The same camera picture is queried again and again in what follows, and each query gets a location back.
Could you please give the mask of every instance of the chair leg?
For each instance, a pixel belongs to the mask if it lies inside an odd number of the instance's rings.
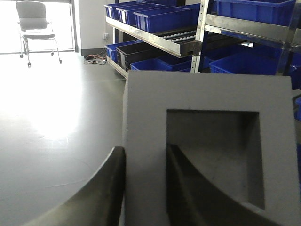
[[[59,62],[60,62],[60,64],[61,64],[61,63],[62,63],[62,60],[60,59],[60,53],[59,53],[59,51],[58,51],[57,41],[56,41],[56,39],[54,39],[54,40],[55,40],[55,42],[56,42],[56,49],[57,49],[58,60],[59,60]]]
[[[52,52],[51,55],[53,56],[53,39],[52,39]]]
[[[29,48],[28,48],[28,40],[27,39],[24,39],[25,40],[25,46],[26,46],[26,53],[27,53],[27,58],[28,58],[28,67],[31,67],[31,63],[30,63],[30,60],[29,60]]]
[[[21,37],[21,34],[20,34],[20,46],[21,46],[21,54],[20,54],[20,58],[23,58],[22,37]]]

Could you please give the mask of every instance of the storage bin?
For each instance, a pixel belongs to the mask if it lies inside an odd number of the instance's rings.
[[[121,42],[121,43],[116,43],[116,44],[111,44],[111,45],[106,45],[107,49],[107,56],[111,58],[114,62],[118,62],[117,58],[117,50],[116,47],[118,46],[125,46],[125,45],[131,45],[137,43],[136,41],[126,41],[126,42]]]
[[[205,51],[203,68],[208,68],[209,63],[211,63],[212,61],[219,60],[224,57],[228,57],[233,54],[244,52],[244,51],[251,51],[251,48],[236,44],[236,45]]]
[[[253,48],[252,52],[257,55],[271,57],[276,60],[279,60],[282,50],[279,48],[273,48],[269,46],[256,46]],[[301,67],[301,54],[293,54],[291,65]]]
[[[131,63],[131,69],[148,71],[171,71],[172,67],[155,58]]]
[[[201,4],[193,4],[193,5],[186,5],[186,6],[181,6],[182,8],[189,8],[192,9],[192,24],[197,25],[198,24],[198,15],[199,15],[199,9],[200,9]]]
[[[216,0],[220,16],[288,26],[295,0]]]
[[[166,7],[134,12],[137,27],[141,30],[156,33],[193,25],[192,9]]]
[[[277,60],[242,52],[213,61],[209,66],[212,73],[275,75]]]
[[[301,97],[297,98],[295,100],[295,103],[298,105],[298,111],[297,111],[297,114],[296,114],[296,120],[301,121]]]
[[[145,42],[120,46],[116,48],[118,65],[128,71],[130,64],[142,60],[156,58],[166,54],[164,51]]]
[[[180,72],[190,72],[190,68],[185,68],[183,70],[180,70]]]
[[[136,5],[136,4],[143,4],[143,2],[127,1],[127,2],[104,5],[104,7],[105,7],[107,17],[112,18],[114,20],[119,20],[117,8],[120,8],[122,6]]]
[[[170,66],[173,71],[180,71],[191,67],[192,56],[177,58],[173,55],[168,54],[165,56],[160,56],[158,57],[158,59]]]
[[[177,6],[177,0],[138,0],[144,3],[162,4],[165,6]]]
[[[154,3],[146,3],[146,4],[139,4],[133,6],[124,6],[121,8],[117,8],[119,21],[128,24],[128,25],[136,25],[136,19],[134,12],[142,11],[142,10],[149,10],[154,8],[162,8],[164,5],[154,4]]]
[[[292,89],[301,89],[301,68],[294,70],[291,67],[291,72],[288,75],[291,77]]]

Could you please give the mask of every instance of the metal bracket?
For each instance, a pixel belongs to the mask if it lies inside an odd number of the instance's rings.
[[[201,42],[201,41],[194,41],[192,55],[194,55],[194,56],[200,56],[201,55],[202,46],[203,46],[203,42]]]

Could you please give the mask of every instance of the blue plastic bin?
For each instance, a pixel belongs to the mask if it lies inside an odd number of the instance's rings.
[[[282,50],[279,48],[273,48],[269,46],[257,46],[252,48],[252,52],[257,55],[262,55],[266,57],[271,57],[276,60],[279,60]],[[291,65],[296,67],[301,67],[301,54],[294,53]]]
[[[295,100],[295,103],[299,106],[298,107],[298,111],[297,111],[297,115],[296,115],[296,120],[301,121],[301,97],[297,98]]]
[[[132,70],[171,71],[172,67],[158,59],[143,60],[131,63]]]
[[[193,25],[192,9],[166,7],[134,12],[137,27],[141,30],[156,33]]]
[[[190,67],[189,68],[185,68],[183,70],[180,70],[180,72],[190,72]]]
[[[141,5],[124,6],[121,8],[117,8],[119,21],[128,25],[136,25],[135,15],[133,14],[134,12],[162,7],[164,7],[164,5],[146,3]]]
[[[173,71],[180,71],[186,68],[190,68],[192,56],[177,58],[173,55],[160,56],[157,59],[165,62],[168,66],[172,68]]]
[[[231,45],[222,48],[205,51],[203,68],[208,68],[212,61],[219,60],[236,53],[250,51],[251,48],[243,45]]]
[[[301,68],[291,70],[288,75],[291,77],[292,89],[301,89]]]
[[[209,66],[212,73],[275,75],[277,60],[242,52],[213,61]]]
[[[176,6],[177,0],[138,0],[144,3],[155,3],[155,4],[162,4],[165,6]]]
[[[193,4],[193,5],[186,5],[186,6],[181,6],[182,8],[190,8],[192,9],[192,23],[193,25],[198,24],[198,15],[199,15],[199,9],[200,9],[201,4]]]
[[[143,4],[143,2],[127,1],[127,2],[104,5],[104,7],[105,7],[107,17],[112,18],[114,20],[119,20],[117,8],[120,8],[122,6],[131,6],[135,4]]]
[[[295,0],[216,0],[220,16],[288,26]]]
[[[107,56],[109,58],[111,58],[114,62],[118,63],[116,47],[131,45],[131,44],[135,44],[135,43],[137,43],[137,41],[126,41],[126,42],[121,42],[121,43],[106,45],[105,47],[107,49]]]

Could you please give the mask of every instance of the chair backrest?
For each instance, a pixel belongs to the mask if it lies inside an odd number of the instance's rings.
[[[16,3],[22,30],[46,29],[46,7],[38,1],[18,1]]]

